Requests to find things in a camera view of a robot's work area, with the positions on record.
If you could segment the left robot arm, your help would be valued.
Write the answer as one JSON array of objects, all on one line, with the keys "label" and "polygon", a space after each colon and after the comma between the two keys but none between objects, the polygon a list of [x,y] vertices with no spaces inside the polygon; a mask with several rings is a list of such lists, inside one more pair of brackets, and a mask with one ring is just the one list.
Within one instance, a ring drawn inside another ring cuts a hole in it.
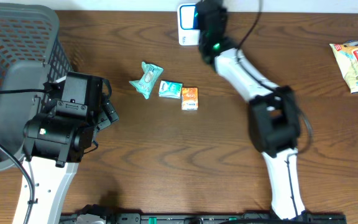
[{"label": "left robot arm", "polygon": [[44,83],[49,102],[24,126],[22,181],[14,223],[58,223],[69,186],[96,135],[119,119],[110,82],[69,72]]}]

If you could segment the orange snack packet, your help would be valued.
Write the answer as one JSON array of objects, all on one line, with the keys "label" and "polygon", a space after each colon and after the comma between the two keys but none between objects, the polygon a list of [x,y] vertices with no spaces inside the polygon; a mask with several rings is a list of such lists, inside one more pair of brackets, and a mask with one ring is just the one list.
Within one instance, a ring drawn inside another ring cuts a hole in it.
[{"label": "orange snack packet", "polygon": [[181,109],[190,111],[197,110],[198,103],[198,89],[196,87],[181,89]]}]

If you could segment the teal candy wrapper packet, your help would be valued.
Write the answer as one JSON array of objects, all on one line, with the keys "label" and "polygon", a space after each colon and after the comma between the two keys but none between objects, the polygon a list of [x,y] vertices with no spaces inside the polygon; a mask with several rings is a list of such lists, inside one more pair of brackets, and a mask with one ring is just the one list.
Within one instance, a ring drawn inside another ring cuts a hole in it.
[{"label": "teal candy wrapper packet", "polygon": [[140,80],[129,81],[129,83],[141,94],[146,100],[149,99],[155,82],[163,73],[163,68],[151,63],[141,63],[144,72]]}]

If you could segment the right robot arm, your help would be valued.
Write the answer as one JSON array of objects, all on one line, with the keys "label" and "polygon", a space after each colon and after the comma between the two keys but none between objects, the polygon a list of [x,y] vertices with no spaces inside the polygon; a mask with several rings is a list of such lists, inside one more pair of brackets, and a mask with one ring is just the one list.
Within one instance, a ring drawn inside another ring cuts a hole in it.
[{"label": "right robot arm", "polygon": [[227,18],[222,1],[196,3],[199,52],[248,104],[249,136],[267,166],[273,214],[284,222],[306,222],[297,172],[299,118],[304,114],[293,90],[264,77],[248,61],[241,44],[226,36]]}]

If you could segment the small teal packet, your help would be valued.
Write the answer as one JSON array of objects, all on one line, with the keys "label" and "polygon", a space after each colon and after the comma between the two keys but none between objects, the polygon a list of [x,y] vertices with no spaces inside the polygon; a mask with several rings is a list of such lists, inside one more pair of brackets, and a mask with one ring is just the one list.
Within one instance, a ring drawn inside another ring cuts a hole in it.
[{"label": "small teal packet", "polygon": [[162,80],[160,82],[158,95],[159,97],[163,97],[163,98],[180,99],[182,88],[183,88],[182,83]]}]

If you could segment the large white snack bag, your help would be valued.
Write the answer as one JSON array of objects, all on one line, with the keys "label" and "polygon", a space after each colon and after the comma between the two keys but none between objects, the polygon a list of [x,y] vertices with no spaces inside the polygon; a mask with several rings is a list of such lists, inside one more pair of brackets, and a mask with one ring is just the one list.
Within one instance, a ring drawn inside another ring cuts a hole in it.
[{"label": "large white snack bag", "polygon": [[358,93],[358,40],[329,46],[350,92]]}]

